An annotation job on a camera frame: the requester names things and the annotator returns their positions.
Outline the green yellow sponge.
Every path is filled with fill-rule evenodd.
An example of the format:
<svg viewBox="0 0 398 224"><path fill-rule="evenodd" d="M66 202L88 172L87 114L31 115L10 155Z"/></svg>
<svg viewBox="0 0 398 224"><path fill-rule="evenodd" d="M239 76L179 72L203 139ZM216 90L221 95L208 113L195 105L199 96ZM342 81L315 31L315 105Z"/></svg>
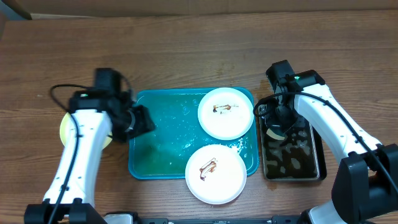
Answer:
<svg viewBox="0 0 398 224"><path fill-rule="evenodd" d="M282 141L285 139L285 133L283 132L283 130L281 129L280 126L270 126L268 127L266 134L276 140L276 141Z"/></svg>

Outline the white plate bottom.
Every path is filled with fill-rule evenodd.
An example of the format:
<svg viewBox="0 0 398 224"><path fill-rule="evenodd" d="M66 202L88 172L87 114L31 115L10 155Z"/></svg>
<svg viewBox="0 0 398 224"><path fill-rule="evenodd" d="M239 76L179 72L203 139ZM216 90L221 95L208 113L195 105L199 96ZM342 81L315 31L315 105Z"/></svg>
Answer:
<svg viewBox="0 0 398 224"><path fill-rule="evenodd" d="M195 151L185 168L185 181L191 193L211 205L235 200L243 191L247 176L237 150L220 144Z"/></svg>

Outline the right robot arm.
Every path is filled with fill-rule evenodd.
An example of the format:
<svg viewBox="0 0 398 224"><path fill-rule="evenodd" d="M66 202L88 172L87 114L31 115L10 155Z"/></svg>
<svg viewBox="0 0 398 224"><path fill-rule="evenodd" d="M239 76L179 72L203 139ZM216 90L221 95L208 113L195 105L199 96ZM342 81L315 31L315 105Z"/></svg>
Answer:
<svg viewBox="0 0 398 224"><path fill-rule="evenodd" d="M339 163L331 200L304 211L298 223L361 223L397 210L397 145L383 145L335 100L314 70L266 72L274 94L261 99L265 134L284 139L300 118L326 142Z"/></svg>

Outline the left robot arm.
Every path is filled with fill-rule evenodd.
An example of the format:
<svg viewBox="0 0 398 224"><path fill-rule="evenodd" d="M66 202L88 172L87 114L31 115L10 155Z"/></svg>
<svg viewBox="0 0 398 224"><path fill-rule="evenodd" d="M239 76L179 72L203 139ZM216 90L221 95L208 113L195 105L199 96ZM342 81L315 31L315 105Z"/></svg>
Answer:
<svg viewBox="0 0 398 224"><path fill-rule="evenodd" d="M95 184L106 138L126 142L154 130L149 110L127 92L83 90L69 101L70 130L55 178L40 204L29 204L24 223L137 223L132 212L95 210Z"/></svg>

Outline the yellow-green plate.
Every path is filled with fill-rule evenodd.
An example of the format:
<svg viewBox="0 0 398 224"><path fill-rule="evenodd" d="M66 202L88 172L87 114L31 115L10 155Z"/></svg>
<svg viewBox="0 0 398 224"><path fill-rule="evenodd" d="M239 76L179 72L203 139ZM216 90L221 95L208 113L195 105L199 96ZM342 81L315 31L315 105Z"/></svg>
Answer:
<svg viewBox="0 0 398 224"><path fill-rule="evenodd" d="M69 122L70 122L70 115L66 113L62 118L59 129L60 140L64 146L66 146L69 137L69 128L68 128ZM113 140L112 133L110 133L108 137L105 139L103 148L106 148L111 143L112 140Z"/></svg>

